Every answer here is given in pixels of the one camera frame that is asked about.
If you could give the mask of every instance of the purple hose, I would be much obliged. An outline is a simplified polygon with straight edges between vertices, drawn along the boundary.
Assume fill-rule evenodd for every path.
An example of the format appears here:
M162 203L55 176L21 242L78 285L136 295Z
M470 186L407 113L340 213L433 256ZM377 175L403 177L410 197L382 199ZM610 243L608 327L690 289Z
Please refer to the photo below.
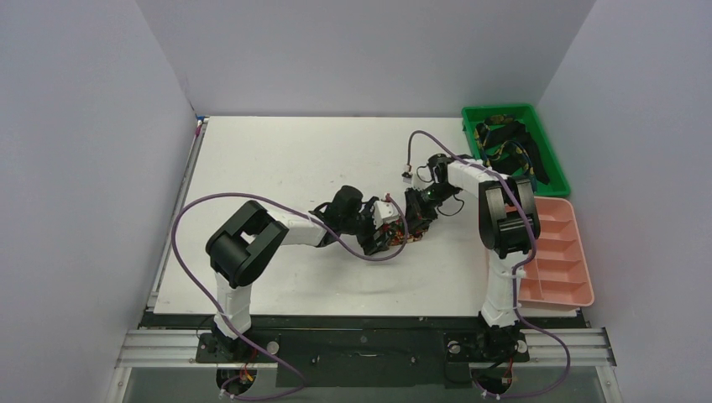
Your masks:
M502 185L502 188L504 188L505 193L507 196L512 200L514 203L514 207L516 208L517 212L519 213L519 216L521 217L522 221L524 222L524 226L526 228L526 234L529 236L529 242L531 243L531 253L526 257L526 259L522 260L521 262L517 263L512 267L512 275L516 275L517 269L520 267L524 266L525 264L531 262L534 260L534 256L537 255L537 239L534 236L534 231L531 228L531 224L529 223L529 220L526 219L526 214L524 213L524 210L521 208L521 204L516 200L514 194L512 193L510 187L507 185L507 182L505 181L505 178L502 177L498 172L495 172L493 170L487 169L483 165L480 164L475 164L470 161L463 160L462 158L458 157L455 155L454 152L450 151L447 147L445 147L445 144L441 143L440 140L436 139L435 136L428 132L424 132L422 130L416 130L415 132L411 133L410 138L408 139L408 165L411 164L411 144L413 141L413 137L415 137L416 134L422 134L426 137L428 137L430 140L434 141L435 144L439 145L441 149L443 149L446 153L450 154L451 157L453 157L456 161L459 161L465 165L472 166L474 168L477 168L478 170L483 170L487 171L488 174L492 175L494 178L496 178L500 184ZM512 299L514 300L514 312L516 314L516 317L519 319L521 323L523 323L525 326L534 329L538 332L544 333L550 338L553 338L556 340L559 344L561 344L561 347L563 347L563 351L566 353L566 368L564 369L563 373L561 376L551 385L547 386L546 388L542 390L537 390L534 392L525 392L525 393L517 393L513 395L500 395L501 399L517 399L521 397L535 397L539 395L543 395L557 386L559 386L568 376L569 371L571 370L571 353L568 351L568 347L566 343L563 342L561 338L559 338L557 335L544 330L538 326L532 325L529 323L520 313L519 313L519 307L517 306L517 294L516 294L516 278L512 279ZM474 384L477 385L478 388L480 388L487 396L491 397L497 397L498 395L493 394L485 390L482 385L480 385L477 380L474 380Z
M344 248L352 255L356 256L357 258L361 258L363 260L368 260L370 262L382 262L384 260L388 259L393 259L395 256L400 254L403 251L403 248L406 246L406 243L402 243L400 247L393 253L388 256L380 257L380 258L373 258L371 256L366 256L363 254L360 254L356 252L355 250L351 249L331 228L326 226L323 222L319 222L318 219L315 219L314 217L309 217L303 212L298 212L297 210L294 210L292 208L289 208L287 206L281 205L276 201L272 201L266 197L262 196L256 196L256 195L250 195L248 193L216 193L208 196L201 197L199 199L196 199L195 201L192 201L188 203L185 207L181 209L181 211L178 213L178 215L175 216L175 221L173 222L173 227L170 229L170 246L173 249L173 254L175 254L175 259L178 261L178 264L181 266L183 271L186 272L186 275L191 279L195 285L207 296L208 299L210 299L210 302L215 306L217 311L220 313L222 318L225 320L225 324L228 325L231 331L233 331L235 334L238 335L238 337L245 343L247 343L250 347L254 348L255 350L259 351L263 355L269 357L270 359L274 360L276 363L283 365L285 368L287 368L289 371L293 372L296 376L301 379L302 384L297 386L296 388L292 388L289 390L285 390L283 392L275 393L273 395L267 395L267 396L256 396L256 397L245 397L245 396L240 396L236 395L235 399L237 400L246 400L246 401L260 401L260 400L269 400L269 399L276 399L278 397L283 397L287 395L291 395L292 393L298 392L299 390L304 389L306 385L306 378L304 377L304 374L302 374L299 369L294 368L293 366L289 365L285 360L270 354L267 350L264 348L261 348L257 343L253 342L249 338L246 338L241 332L238 332L238 329L235 328L235 326L228 320L228 318L225 316L225 311L223 308L220 306L220 303L217 302L217 299L215 299L214 296L210 293L210 291L195 277L195 275L191 272L190 269L188 269L188 266L186 262L183 260L181 257L181 253L178 252L178 246L175 242L175 235L178 232L178 224L181 222L181 219L183 216L190 210L191 208L195 207L196 205L207 202L208 200L212 199L218 199L222 197L245 197L248 199L255 199L259 200L261 202L265 202L267 204L271 204L272 206L278 207L282 210L285 210L287 212L290 212L296 216L305 218L307 220L310 220L314 222L316 225L318 225L321 228L324 228L329 234L331 234L337 242L339 242ZM403 211L401 208L398 206L397 203L390 197L390 195L386 196L386 200L388 202L393 203L393 207L398 211L398 214L400 215L400 219L403 222L403 228L404 228L404 233L408 233L408 222L406 222L406 216L403 214ZM231 382L235 381L238 377L232 377L231 379L228 379L222 384L221 389L226 389L228 385L230 385Z

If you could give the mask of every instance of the purple cable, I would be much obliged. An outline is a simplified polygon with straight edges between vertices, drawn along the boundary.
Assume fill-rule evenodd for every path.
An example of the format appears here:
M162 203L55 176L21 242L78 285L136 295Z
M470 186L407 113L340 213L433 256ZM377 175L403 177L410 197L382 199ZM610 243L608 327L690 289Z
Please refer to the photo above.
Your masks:
M534 236L534 231L531 228L531 224L529 223L529 220L526 218L526 214L524 213L524 210L521 208L521 204L516 200L516 197L514 196L514 193L512 193L510 187L507 185L507 182L505 181L505 178L502 177L498 172L495 172L493 170L490 170L483 165L480 164L475 164L473 162L469 162L466 160L463 160L462 158L458 157L455 155L454 152L450 151L448 147L445 147L445 144L441 143L440 140L436 139L435 136L428 132L424 132L422 130L416 130L415 132L411 133L410 138L408 139L408 165L411 164L411 144L413 141L413 137L415 137L416 134L422 134L426 137L428 137L430 140L435 142L438 146L440 146L441 149L443 149L446 153L450 154L451 157L453 157L456 161L461 162L465 165L472 166L474 168L477 168L478 170L486 171L488 174L492 175L494 178L496 178L500 184L502 185L502 188L505 190L505 193L507 196L512 200L514 203L514 207L516 208L517 212L519 213L519 216L521 217L522 221L524 222L524 227L526 228L526 234L529 236L529 242L531 243L531 253L526 257L526 259L522 260L521 262L515 264L512 267L512 276L516 275L516 271L524 266L525 264L531 262L534 260L534 256L537 255L537 239ZM551 385L547 386L546 388L542 390L537 390L534 392L525 392L525 393L517 393L514 395L499 395L501 399L517 399L521 397L535 397L539 395L543 395L557 386L559 386L568 376L569 371L571 370L571 353L568 351L568 347L566 343L563 342L561 338L559 338L557 335L549 332L548 330L542 329L538 326L532 325L529 323L520 313L519 313L519 307L517 306L517 294L516 294L516 277L512 279L512 299L514 300L514 312L516 314L516 317L519 319L521 323L529 327L530 329L534 329L538 332L541 332L543 334L546 334L550 338L553 338L556 340L559 344L561 344L561 347L563 347L563 351L566 353L566 368L564 369L562 375ZM491 397L497 397L498 395L493 394L485 390L482 385L477 382L476 379L474 379L474 384L477 385L478 388L480 388L487 396Z
M195 283L195 285L197 285L197 287L203 292L203 294L205 294L205 295L207 296L207 298L210 300L210 302L212 302L212 304L215 306L215 308L216 308L217 311L220 313L220 315L222 316L222 318L225 320L225 324L228 325L228 327L230 328L231 331L233 331L235 334L237 334L238 337L239 337L243 342L247 343L250 347L256 349L257 351L259 351L259 352L262 353L263 355L265 355L265 356L267 356L267 357L270 357L270 359L272 359L272 360L275 361L276 363L283 365L283 366L284 366L285 368L287 368L289 371L293 372L296 376L299 377L299 379L301 379L301 382L302 382L302 384L299 385L299 386L297 386L296 388L292 388L292 389L289 389L289 390L285 390L285 391L283 391L283 392L275 393L275 394L273 394L273 395L256 396L256 397L245 397L245 396L236 395L236 396L235 396L235 399L237 399L237 400L246 400L246 401L260 401L260 400L276 399L276 398L279 398L279 397L291 395L292 393L295 393L295 392L298 392L299 390L304 389L304 387L305 387L305 385L306 385L306 378L304 377L304 374L302 374L302 373L299 371L299 369L296 369L296 368L294 368L293 366L291 366L291 365L290 365L289 363L287 363L285 360L283 360L283 359L281 359L281 358L279 358L279 357L277 357L277 356L275 356L275 355L273 355L273 354L270 354L267 350L265 350L264 348L261 348L257 343L253 342L253 341L250 340L249 338L246 338L241 332L238 332L238 329L235 328L235 326L233 325L233 323L232 323L230 320L228 320L227 316L225 315L225 311L223 310L223 307L220 306L220 303L217 302L217 299L215 299L215 297L212 296L212 294L210 293L210 291L195 277L195 275L191 272L191 270L188 269L188 265L186 264L186 262L185 262L185 261L183 260L183 258L181 257L181 253L178 252L178 246L177 246L176 241L175 241L175 236L176 236L176 234L177 234L177 232L178 232L178 224L179 224L179 222L181 222L181 219L183 218L183 216L188 212L188 210L190 210L191 208L195 207L196 205L198 205L198 204L200 204L200 203L207 202L208 200L212 200L212 199L222 198L222 197L245 197L245 198L248 198L248 199L259 200L259 201L261 201L261 202L265 202L265 203L267 203L267 204L271 204L272 206L275 206L275 207L278 207L278 208L280 208L280 209L282 209L282 210L285 210L285 211L287 211L287 212L290 212L290 213L292 213L292 214L294 214L294 215L296 215L296 216L305 218L305 219L307 219L307 220L309 220L309 221L311 221L311 222L314 222L314 223L315 223L316 225L318 225L319 227L324 228L329 234L331 234L333 237L335 237L335 239L337 240L337 242L339 242L350 254L356 256L357 258L361 258L361 259L363 259L363 260L368 260L369 262L382 262L382 261L384 261L384 260L393 259L395 256L397 256L398 254L400 254L400 253L403 251L403 248L406 246L406 243L405 243L405 242L402 243L402 244L400 245L400 247L398 248L398 250L396 250L393 254L390 254L390 255L388 255L388 256L384 256L384 257L381 257L381 258L373 258L373 257L371 257L371 256L366 256L366 255L360 254L360 253L356 252L355 250L351 249L331 228L329 228L329 227L328 227L327 225L325 225L323 222L319 222L317 219L314 219L314 218L312 218L312 217L309 217L309 216L307 216L306 214L304 214L303 212L298 212L297 210L294 210L294 209L289 208L289 207L287 207L287 206L281 205L281 204L279 204L278 202L272 201L272 200L270 200L270 199L268 199L268 198L266 198L266 197L257 196L257 195L250 195L250 194L248 194L248 193L232 193L232 192L231 192L231 193L215 193L215 194L212 194L212 195L204 196L204 197L201 197L201 198L199 198L199 199L196 199L195 201L192 201L192 202L188 203L185 207L183 207L183 208L181 209L181 211L178 213L178 215L175 216L175 221L173 222L173 227L170 229L170 246L171 246L172 249L173 249L173 254L175 254L175 259L178 261L178 264L181 266L181 268L183 269L183 271L186 272L186 275L191 279L191 281L192 281L193 283ZM398 215L400 216L400 219L401 219L401 221L403 222L403 228L404 228L404 231L405 231L404 233L408 233L408 222L406 221L406 217L405 217L405 215L403 214L403 211L402 211L401 208L398 206L398 204L395 203L395 201L390 197L390 195L386 195L386 200L387 200L388 202L393 203L393 207L395 207L395 209L398 211ZM225 382L222 384L221 390L225 390L226 387L230 384L230 382L235 381L237 378L238 378L238 377L232 377L231 379L228 379L227 381L225 381Z

